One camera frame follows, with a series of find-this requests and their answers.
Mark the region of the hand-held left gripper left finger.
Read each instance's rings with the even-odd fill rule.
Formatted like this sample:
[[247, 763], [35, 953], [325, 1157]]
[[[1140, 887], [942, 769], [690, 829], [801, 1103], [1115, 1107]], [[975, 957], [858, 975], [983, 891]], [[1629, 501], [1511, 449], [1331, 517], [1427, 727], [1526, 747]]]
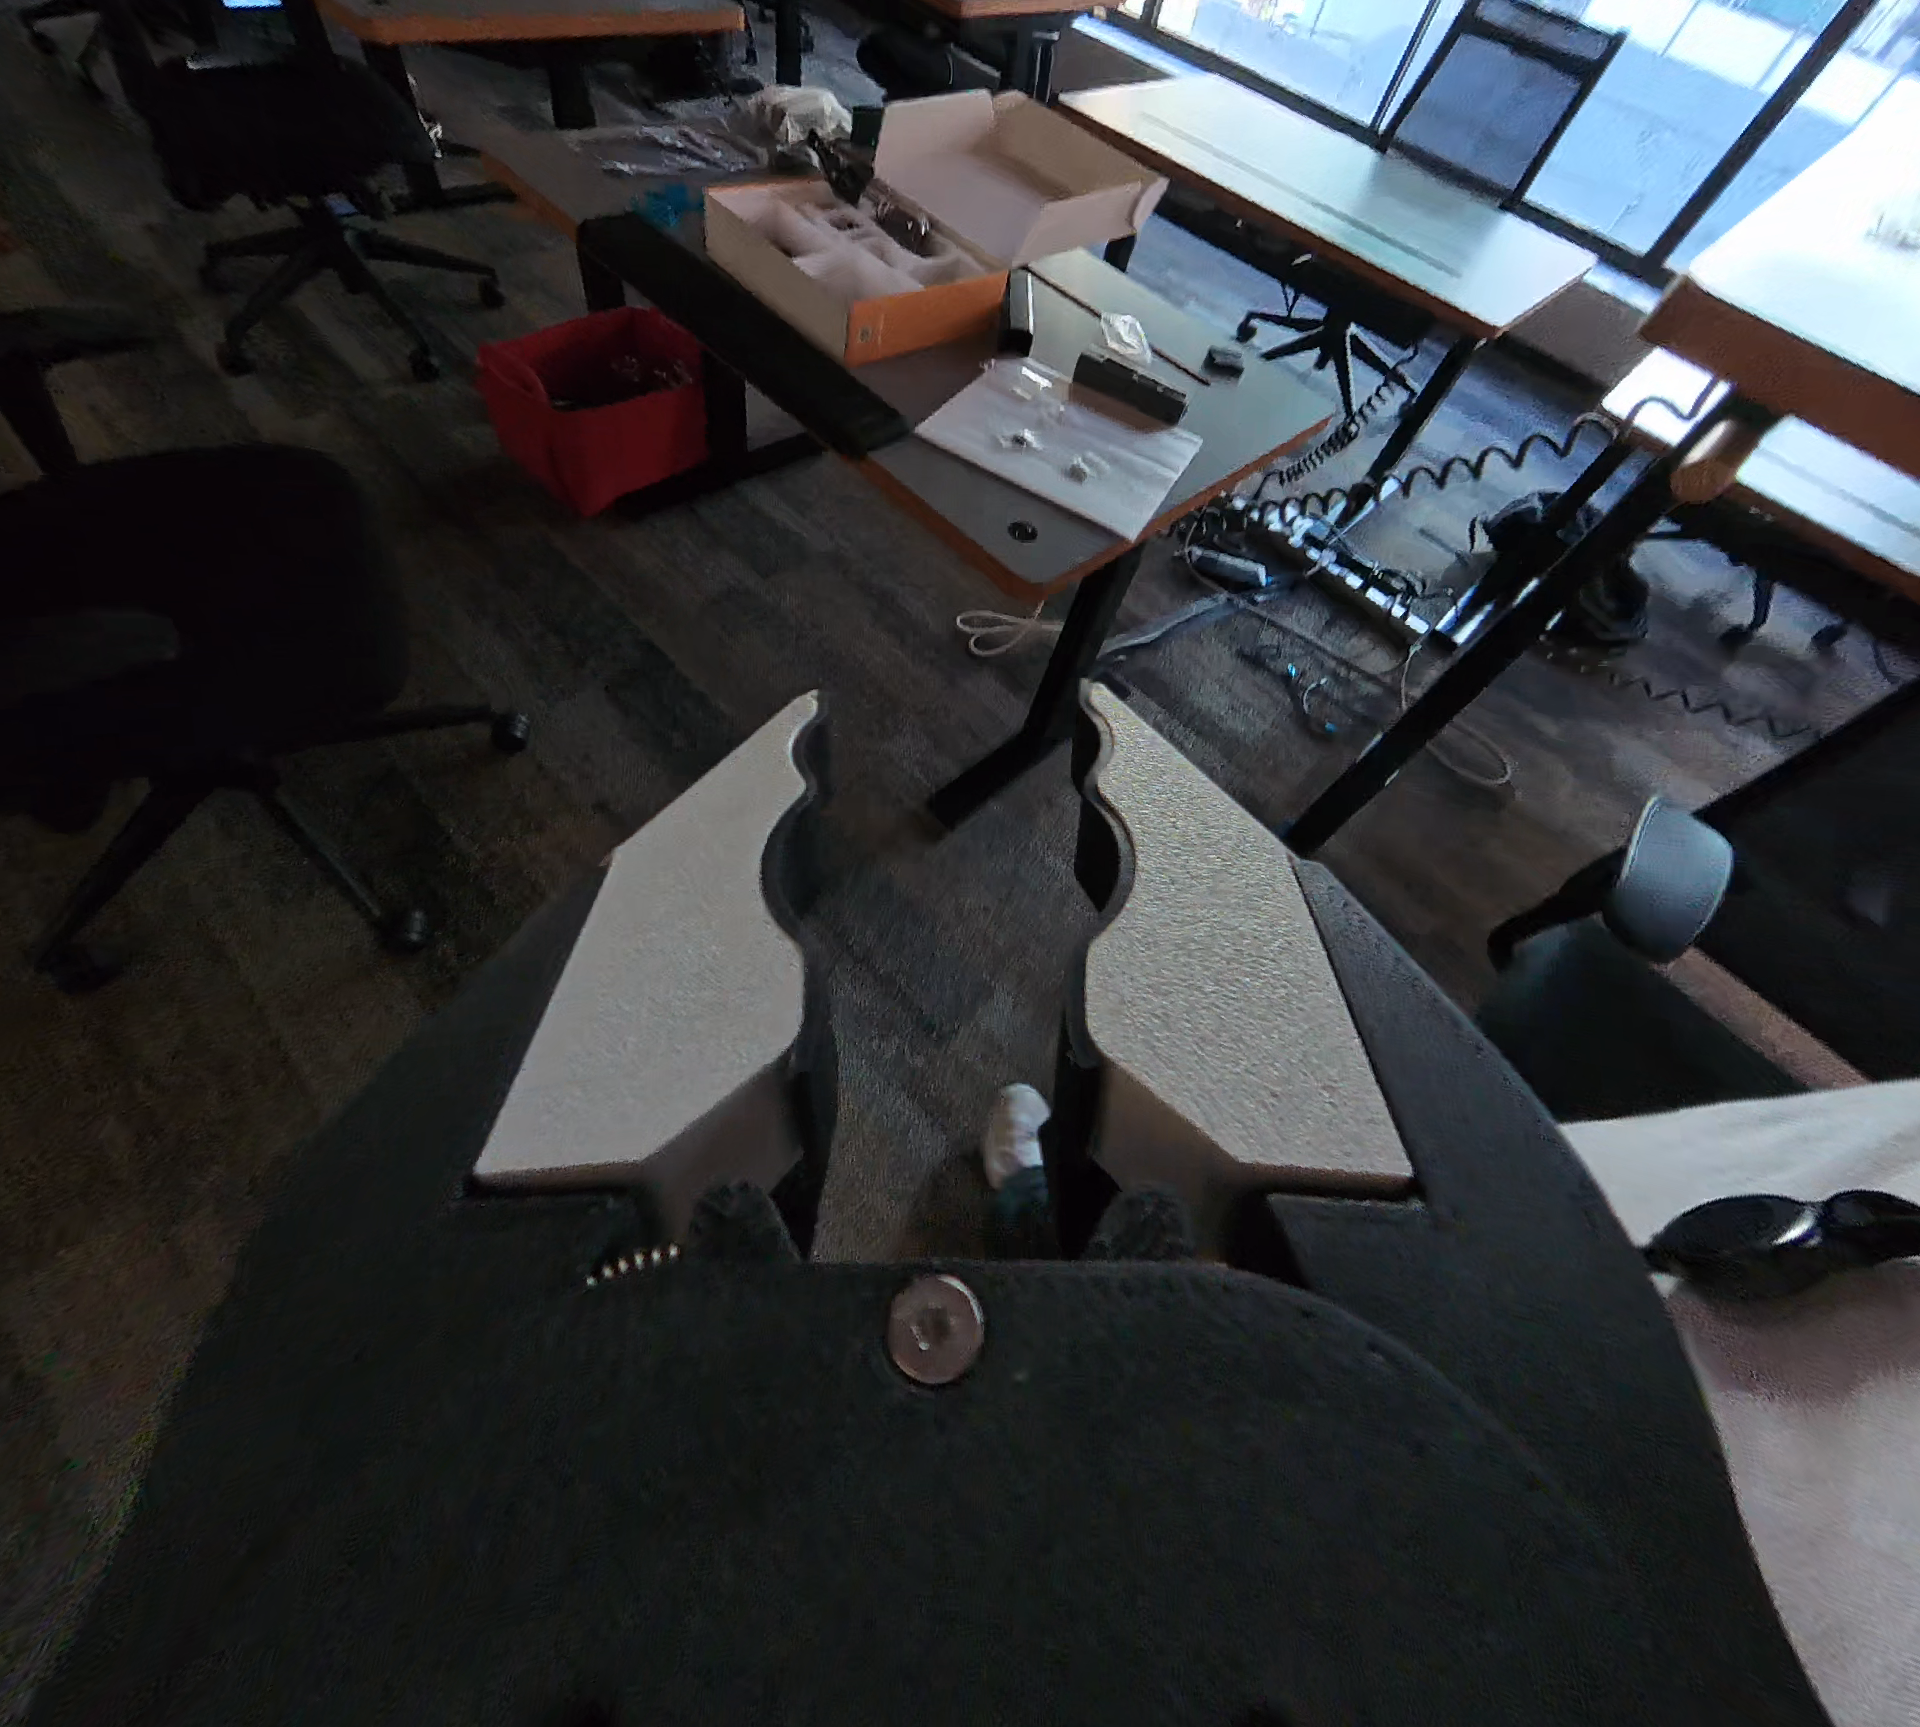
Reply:
[[825, 741], [803, 689], [609, 851], [474, 1191], [630, 1195], [679, 1243], [709, 1187], [744, 1181], [810, 1249], [838, 1121], [799, 935]]

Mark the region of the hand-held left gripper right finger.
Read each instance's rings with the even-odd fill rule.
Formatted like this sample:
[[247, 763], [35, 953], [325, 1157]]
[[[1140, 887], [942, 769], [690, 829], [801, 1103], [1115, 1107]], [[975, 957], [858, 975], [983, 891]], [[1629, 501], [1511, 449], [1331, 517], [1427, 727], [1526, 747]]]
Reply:
[[1281, 841], [1109, 687], [1078, 701], [1068, 977], [1045, 1127], [1062, 1243], [1165, 1189], [1226, 1259], [1269, 1195], [1398, 1203], [1415, 1171]]

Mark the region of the white cardboard box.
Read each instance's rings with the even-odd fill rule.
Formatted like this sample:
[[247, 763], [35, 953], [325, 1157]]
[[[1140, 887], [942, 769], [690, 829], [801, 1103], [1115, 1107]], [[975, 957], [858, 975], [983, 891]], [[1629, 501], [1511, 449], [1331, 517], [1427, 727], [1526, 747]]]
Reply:
[[701, 210], [705, 258], [846, 368], [983, 334], [1013, 270], [1141, 232], [1169, 186], [1016, 92], [889, 106], [876, 138]]

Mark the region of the white power strip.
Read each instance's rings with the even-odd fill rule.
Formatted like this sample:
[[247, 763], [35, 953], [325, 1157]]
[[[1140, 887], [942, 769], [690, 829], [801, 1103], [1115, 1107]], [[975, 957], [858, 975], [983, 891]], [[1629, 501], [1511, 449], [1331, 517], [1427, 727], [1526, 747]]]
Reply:
[[1292, 515], [1268, 527], [1273, 559], [1303, 573], [1328, 599], [1382, 635], [1418, 647], [1436, 631], [1426, 577], [1356, 551], [1329, 521]]

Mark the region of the white foam sheet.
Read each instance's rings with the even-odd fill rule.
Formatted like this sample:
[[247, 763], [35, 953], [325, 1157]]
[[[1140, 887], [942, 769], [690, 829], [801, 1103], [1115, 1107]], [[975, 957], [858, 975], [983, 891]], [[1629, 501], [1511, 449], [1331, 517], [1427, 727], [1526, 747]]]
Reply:
[[983, 364], [914, 436], [1115, 539], [1145, 533], [1203, 446], [1186, 426], [1011, 356]]

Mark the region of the black duffel bag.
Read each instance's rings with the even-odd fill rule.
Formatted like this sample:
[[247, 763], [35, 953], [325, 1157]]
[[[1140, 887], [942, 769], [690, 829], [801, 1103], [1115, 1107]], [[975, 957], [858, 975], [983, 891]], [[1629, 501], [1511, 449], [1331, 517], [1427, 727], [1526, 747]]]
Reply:
[[[1481, 539], [1497, 559], [1530, 551], [1556, 499], [1554, 491], [1524, 493], [1477, 521]], [[1631, 557], [1619, 557], [1581, 581], [1543, 639], [1564, 651], [1612, 655], [1644, 639], [1647, 617], [1649, 587]]]

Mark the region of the red plastic bin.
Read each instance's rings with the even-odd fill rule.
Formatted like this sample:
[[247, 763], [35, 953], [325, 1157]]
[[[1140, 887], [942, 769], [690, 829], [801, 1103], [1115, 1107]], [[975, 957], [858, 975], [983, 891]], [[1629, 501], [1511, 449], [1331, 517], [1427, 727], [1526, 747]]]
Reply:
[[622, 306], [477, 348], [499, 451], [575, 515], [708, 459], [701, 350], [655, 310]]

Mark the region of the small black box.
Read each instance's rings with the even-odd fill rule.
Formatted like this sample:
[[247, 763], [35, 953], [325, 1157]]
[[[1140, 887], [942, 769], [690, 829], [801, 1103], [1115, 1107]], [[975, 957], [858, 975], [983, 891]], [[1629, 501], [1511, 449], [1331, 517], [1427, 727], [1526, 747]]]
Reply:
[[1188, 394], [1108, 352], [1084, 350], [1071, 368], [1071, 384], [1155, 428], [1176, 428], [1188, 416]]

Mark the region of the dark office chair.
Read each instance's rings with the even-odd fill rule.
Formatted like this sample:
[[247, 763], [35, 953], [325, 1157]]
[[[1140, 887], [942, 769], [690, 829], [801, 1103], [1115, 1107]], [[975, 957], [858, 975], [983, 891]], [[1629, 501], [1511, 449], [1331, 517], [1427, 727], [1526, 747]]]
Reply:
[[515, 709], [401, 709], [409, 627], [391, 541], [354, 475], [280, 444], [170, 447], [79, 465], [1, 505], [4, 815], [97, 823], [144, 799], [28, 953], [59, 989], [114, 967], [83, 931], [213, 795], [246, 793], [395, 953], [420, 907], [381, 907], [282, 789], [299, 753], [482, 729], [514, 755]]

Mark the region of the person's white t-shirt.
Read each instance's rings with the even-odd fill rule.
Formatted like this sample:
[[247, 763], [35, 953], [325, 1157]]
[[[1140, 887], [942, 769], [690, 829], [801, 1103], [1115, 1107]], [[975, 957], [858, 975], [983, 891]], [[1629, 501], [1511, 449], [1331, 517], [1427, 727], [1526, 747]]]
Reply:
[[[1728, 1195], [1917, 1195], [1917, 1083], [1571, 1121], [1634, 1243]], [[1706, 1393], [1747, 1539], [1834, 1723], [1917, 1721], [1917, 1271], [1718, 1305], [1657, 1277]]]

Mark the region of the black mesh office chair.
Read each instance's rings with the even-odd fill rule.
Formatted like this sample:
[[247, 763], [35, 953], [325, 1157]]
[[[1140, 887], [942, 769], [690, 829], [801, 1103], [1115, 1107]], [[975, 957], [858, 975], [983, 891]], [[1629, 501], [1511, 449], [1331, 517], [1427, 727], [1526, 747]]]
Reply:
[[[1526, 0], [1466, 0], [1382, 134], [1400, 156], [1485, 204], [1513, 206], [1531, 186], [1574, 116], [1612, 70], [1628, 34], [1537, 8]], [[1420, 348], [1436, 318], [1302, 252], [1269, 270], [1281, 310], [1248, 310], [1240, 346], [1262, 328], [1283, 332], [1263, 362], [1307, 354], [1331, 370], [1341, 414], [1357, 418], [1354, 366], [1386, 388], [1411, 390], [1398, 358]]]

